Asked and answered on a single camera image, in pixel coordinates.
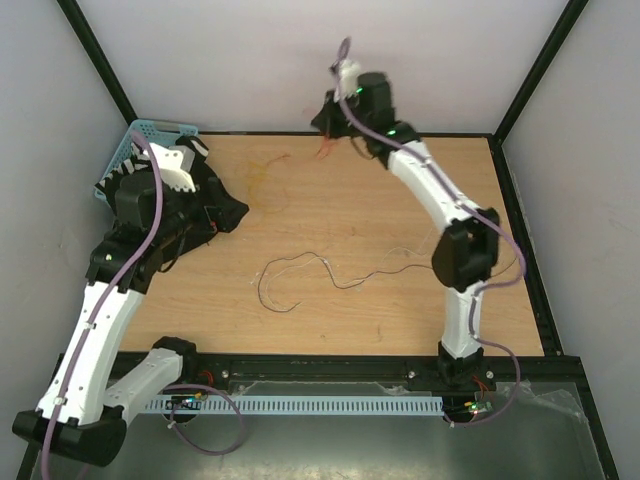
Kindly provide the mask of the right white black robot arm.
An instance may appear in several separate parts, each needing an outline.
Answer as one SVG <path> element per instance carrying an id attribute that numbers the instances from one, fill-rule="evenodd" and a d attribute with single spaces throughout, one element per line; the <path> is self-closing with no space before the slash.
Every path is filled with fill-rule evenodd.
<path id="1" fill-rule="evenodd" d="M 369 154 L 400 179 L 431 216 L 440 233 L 431 267 L 446 289 L 437 376 L 450 389 L 469 383 L 484 357 L 477 339 L 481 290 L 499 256 L 499 236 L 492 228 L 500 222 L 497 211 L 469 200 L 414 128 L 397 119 L 391 84 L 382 72 L 337 76 L 311 124 L 331 139 L 362 138 Z"/>

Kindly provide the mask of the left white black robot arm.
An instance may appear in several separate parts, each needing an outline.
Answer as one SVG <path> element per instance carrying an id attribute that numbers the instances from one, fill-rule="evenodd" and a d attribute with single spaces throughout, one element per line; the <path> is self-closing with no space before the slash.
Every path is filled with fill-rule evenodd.
<path id="1" fill-rule="evenodd" d="M 72 339 L 47 392 L 19 412 L 13 433 L 50 452 L 96 466 L 118 455 L 128 426 L 165 387 L 188 387 L 200 373 L 194 343 L 164 336 L 114 385 L 109 376 L 128 325 L 157 273 L 220 233 L 233 231 L 248 206 L 233 198 L 209 168 L 195 188 L 163 188 L 159 229 L 135 258 L 154 221 L 155 181 L 138 172 L 110 184 L 111 229 L 90 255 L 84 301 Z"/>

